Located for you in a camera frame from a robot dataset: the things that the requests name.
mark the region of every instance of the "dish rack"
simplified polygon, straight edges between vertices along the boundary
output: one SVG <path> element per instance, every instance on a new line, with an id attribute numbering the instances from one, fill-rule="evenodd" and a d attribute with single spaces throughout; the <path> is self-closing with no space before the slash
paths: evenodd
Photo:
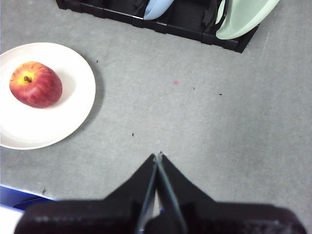
<path id="1" fill-rule="evenodd" d="M 218 39 L 216 31 L 222 25 L 229 0 L 226 0 L 221 20 L 209 14 L 210 0 L 175 0 L 169 9 L 155 20 L 144 20 L 144 12 L 149 0 L 56 0 L 60 9 L 70 9 L 88 13 L 100 18 L 108 18 L 132 24 L 139 28 L 149 28 L 159 33 L 172 34 L 200 41 L 208 45 L 242 53 L 259 25 L 235 39 Z"/>

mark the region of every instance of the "white plate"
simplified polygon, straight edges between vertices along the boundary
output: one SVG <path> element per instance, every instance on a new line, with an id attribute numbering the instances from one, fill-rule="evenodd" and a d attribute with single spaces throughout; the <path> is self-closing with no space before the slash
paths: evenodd
<path id="1" fill-rule="evenodd" d="M 48 146 L 70 135 L 87 118 L 96 84 L 89 64 L 77 52 L 62 45 L 40 42 L 11 49 L 0 59 L 1 146 L 20 150 Z M 32 108 L 12 95 L 11 75 L 28 61 L 40 62 L 58 74 L 63 93 L 56 104 L 45 109 Z"/>

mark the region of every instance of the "apple stem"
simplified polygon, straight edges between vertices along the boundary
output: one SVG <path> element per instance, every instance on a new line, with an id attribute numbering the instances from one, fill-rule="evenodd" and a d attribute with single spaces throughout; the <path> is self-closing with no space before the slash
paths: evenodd
<path id="1" fill-rule="evenodd" d="M 27 81 L 28 83 L 30 83 L 31 79 L 29 77 L 27 77 L 27 76 L 24 76 L 24 81 Z"/>

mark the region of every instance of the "light blue plate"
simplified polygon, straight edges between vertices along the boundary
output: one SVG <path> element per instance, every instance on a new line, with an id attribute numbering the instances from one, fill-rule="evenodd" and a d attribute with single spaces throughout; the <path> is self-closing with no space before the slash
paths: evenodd
<path id="1" fill-rule="evenodd" d="M 150 0 L 144 14 L 145 20 L 154 20 L 164 14 L 174 0 Z"/>

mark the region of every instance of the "light green plate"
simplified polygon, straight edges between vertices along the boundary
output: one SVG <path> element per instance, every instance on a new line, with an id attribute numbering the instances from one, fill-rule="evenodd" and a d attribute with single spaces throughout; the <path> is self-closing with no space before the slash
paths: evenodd
<path id="1" fill-rule="evenodd" d="M 216 23 L 224 8 L 222 1 Z M 233 39 L 244 35 L 256 27 L 278 4 L 279 0 L 230 0 L 226 18 L 216 32 L 219 39 Z"/>

